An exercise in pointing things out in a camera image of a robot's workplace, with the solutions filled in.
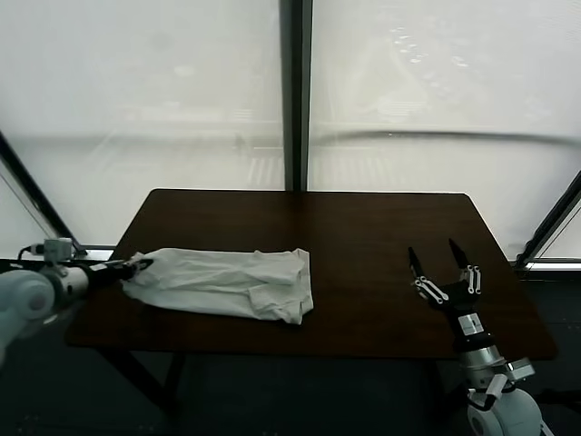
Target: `white backdrop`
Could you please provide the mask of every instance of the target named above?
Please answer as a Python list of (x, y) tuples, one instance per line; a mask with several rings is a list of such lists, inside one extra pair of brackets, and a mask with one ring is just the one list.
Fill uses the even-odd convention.
[(82, 243), (157, 187), (282, 189), (278, 0), (0, 0), (0, 130)]
[(313, 4), (310, 189), (467, 193), (515, 259), (581, 168), (579, 147), (340, 134), (578, 137), (581, 2)]

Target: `black wire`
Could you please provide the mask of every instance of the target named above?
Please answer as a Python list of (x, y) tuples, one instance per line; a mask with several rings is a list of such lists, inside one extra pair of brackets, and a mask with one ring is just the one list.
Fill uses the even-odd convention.
[(22, 261), (22, 255), (23, 255), (25, 252), (30, 252), (30, 250), (31, 250), (31, 249), (32, 249), (32, 246), (31, 246), (31, 245), (28, 245), (27, 247), (25, 247), (25, 248), (23, 248), (22, 250), (20, 250), (20, 251), (18, 252), (18, 260), (19, 260), (19, 261)]

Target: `table leg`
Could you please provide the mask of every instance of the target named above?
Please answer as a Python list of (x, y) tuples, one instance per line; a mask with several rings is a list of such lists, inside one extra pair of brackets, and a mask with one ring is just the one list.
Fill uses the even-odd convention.
[(168, 413), (176, 410), (177, 401), (172, 392), (166, 391), (131, 352), (105, 348), (97, 351), (153, 404)]
[(164, 389), (168, 396), (174, 398), (175, 393), (180, 383), (180, 376), (182, 375), (183, 365), (185, 364), (186, 354), (183, 352), (175, 352), (170, 363), (170, 369), (165, 376)]

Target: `black metal frame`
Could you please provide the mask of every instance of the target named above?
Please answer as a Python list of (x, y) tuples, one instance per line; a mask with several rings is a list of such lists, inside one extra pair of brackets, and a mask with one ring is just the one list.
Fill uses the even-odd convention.
[(312, 0), (280, 0), (282, 130), (287, 191), (308, 187)]
[(561, 198), (556, 202), (551, 212), (538, 226), (533, 238), (525, 246), (515, 263), (516, 269), (522, 269), (533, 260), (535, 255), (543, 248), (549, 238), (555, 233), (559, 225), (567, 218), (573, 208), (581, 200), (581, 171), (577, 173), (573, 182), (567, 187)]
[(10, 174), (22, 186), (36, 210), (54, 228), (54, 231), (61, 237), (71, 238), (77, 253), (86, 254), (83, 246), (77, 241), (73, 232), (64, 223), (53, 205), (46, 198), (46, 195), (44, 195), (30, 173), (28, 173), (20, 158), (6, 141), (2, 132), (0, 132), (0, 159), (2, 159)]

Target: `cable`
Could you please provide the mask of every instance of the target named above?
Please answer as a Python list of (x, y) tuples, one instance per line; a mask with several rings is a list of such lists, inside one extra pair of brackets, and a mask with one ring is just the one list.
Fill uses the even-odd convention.
[(22, 261), (22, 255), (25, 252), (29, 252), (30, 254), (36, 256), (38, 254), (44, 254), (44, 244), (43, 243), (33, 243), (32, 245), (28, 245), (27, 247), (23, 248), (18, 252), (18, 260)]
[(22, 255), (23, 255), (25, 252), (30, 252), (30, 250), (31, 250), (32, 248), (33, 248), (33, 247), (32, 247), (32, 245), (28, 245), (27, 247), (25, 247), (25, 248), (21, 249), (21, 250), (18, 252), (18, 258), (17, 258), (17, 259), (18, 259), (19, 261), (22, 261)]

